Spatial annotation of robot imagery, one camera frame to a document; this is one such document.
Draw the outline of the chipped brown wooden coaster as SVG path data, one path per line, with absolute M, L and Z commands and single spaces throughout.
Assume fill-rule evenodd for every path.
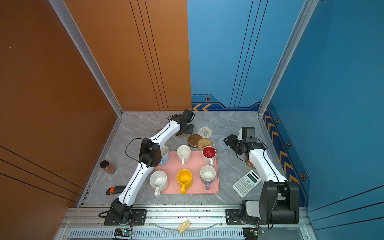
M 198 141 L 202 138 L 199 134 L 193 134 L 188 137 L 187 143 L 191 148 L 198 148 Z

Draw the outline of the light blue woven coaster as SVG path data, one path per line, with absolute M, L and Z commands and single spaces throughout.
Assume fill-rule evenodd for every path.
M 231 148 L 230 146 L 226 145 L 225 137 L 221 137 L 218 140 L 218 144 L 219 144 L 219 147 L 222 148 L 223 150 L 229 150 Z

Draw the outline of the cream multicolour woven coaster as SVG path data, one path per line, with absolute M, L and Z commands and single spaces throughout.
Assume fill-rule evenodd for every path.
M 213 135 L 213 131 L 208 127 L 202 127 L 198 130 L 198 134 L 205 139 L 209 139 Z

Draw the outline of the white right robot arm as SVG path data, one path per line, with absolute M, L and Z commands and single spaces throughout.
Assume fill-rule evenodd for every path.
M 267 153 L 267 146 L 256 138 L 240 140 L 235 135 L 224 139 L 237 155 L 245 154 L 256 168 L 263 182 L 259 201 L 242 201 L 240 218 L 243 223 L 260 222 L 272 228 L 274 224 L 297 224 L 300 220 L 300 194 L 298 184 L 289 182 Z

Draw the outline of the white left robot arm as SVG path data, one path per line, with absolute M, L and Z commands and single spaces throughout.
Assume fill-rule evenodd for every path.
M 161 147 L 173 136 L 191 134 L 191 120 L 173 116 L 169 123 L 156 135 L 142 139 L 137 168 L 123 192 L 111 203 L 104 222 L 106 226 L 125 226 L 131 223 L 132 207 L 147 176 L 162 159 Z

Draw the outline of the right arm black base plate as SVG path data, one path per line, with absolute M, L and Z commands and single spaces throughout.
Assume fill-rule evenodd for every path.
M 255 209 L 226 209 L 226 223 L 232 225 L 265 225 Z

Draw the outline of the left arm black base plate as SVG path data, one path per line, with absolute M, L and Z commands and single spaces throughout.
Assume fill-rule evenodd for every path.
M 143 226 L 146 221 L 147 210 L 145 209 L 133 209 L 130 210 L 129 217 L 123 217 L 123 220 L 120 220 L 110 211 L 107 212 L 104 225 L 105 226 Z

